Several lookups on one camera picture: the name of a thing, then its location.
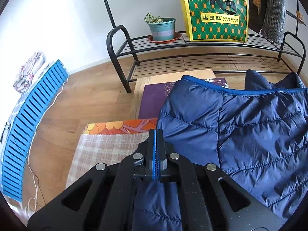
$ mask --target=beige plaid blanket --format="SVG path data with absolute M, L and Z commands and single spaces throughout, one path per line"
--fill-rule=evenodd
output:
M 107 165 L 119 163 L 132 154 L 149 133 L 88 135 L 82 134 L 67 177 L 66 188 L 100 162 Z

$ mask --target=white cable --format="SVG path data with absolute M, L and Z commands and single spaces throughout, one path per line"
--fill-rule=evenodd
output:
M 31 167 L 30 167 L 30 165 L 29 165 L 30 151 L 31 151 L 31 147 L 32 147 L 32 143 L 33 143 L 34 137 L 35 137 L 35 135 L 36 135 L 36 130 L 37 130 L 39 124 L 41 123 L 44 114 L 52 107 L 52 105 L 54 105 L 54 103 L 55 103 L 55 101 L 56 101 L 58 95 L 62 93 L 64 84 L 67 83 L 69 77 L 70 77 L 70 76 L 68 76 L 67 79 L 66 79 L 66 81 L 62 84 L 62 89 L 61 89 L 61 91 L 56 95 L 56 97 L 54 98 L 53 103 L 52 103 L 52 104 L 45 110 L 45 112 L 43 113 L 43 115 L 42 115 L 40 121 L 39 121 L 38 124 L 36 125 L 35 132 L 34 132 L 34 136 L 33 136 L 32 140 L 31 140 L 31 143 L 30 143 L 30 148 L 29 148 L 29 153 L 28 153 L 28 167 L 29 167 L 29 169 L 30 169 L 30 171 L 31 171 L 31 173 L 32 173 L 32 176 L 33 176 L 33 182 L 34 182 L 34 186 L 35 186 L 35 196 L 34 196 L 34 198 L 29 198 L 29 200 L 28 200 L 28 205 L 25 207 L 25 210 L 26 210 L 26 209 L 31 210 L 30 207 L 29 207 L 29 205 L 30 205 L 30 200 L 35 200 L 34 212 L 36 212 L 36 206 L 37 206 L 37 205 L 41 208 L 41 206 L 37 203 L 37 196 L 38 196 L 38 189 L 39 189 L 39 187 L 38 187 L 38 186 L 36 185 L 36 183 L 35 183 L 34 172 L 32 171 L 32 169 L 31 169 Z

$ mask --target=gray plaid fabric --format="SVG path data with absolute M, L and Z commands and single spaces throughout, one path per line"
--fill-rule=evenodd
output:
M 268 40 L 282 43 L 285 30 L 285 0 L 267 0 L 261 35 Z

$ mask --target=succulent plant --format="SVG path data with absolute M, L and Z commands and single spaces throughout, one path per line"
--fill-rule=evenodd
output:
M 146 14 L 144 20 L 147 23 L 160 23 L 160 22 L 164 22 L 164 20 L 160 16 L 157 16 L 157 17 L 152 16 L 151 12 Z

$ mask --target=purple mat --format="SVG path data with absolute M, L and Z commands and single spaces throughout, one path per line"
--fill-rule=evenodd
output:
M 205 79 L 216 85 L 229 88 L 225 78 Z M 157 118 L 175 82 L 157 83 L 144 86 L 138 119 Z

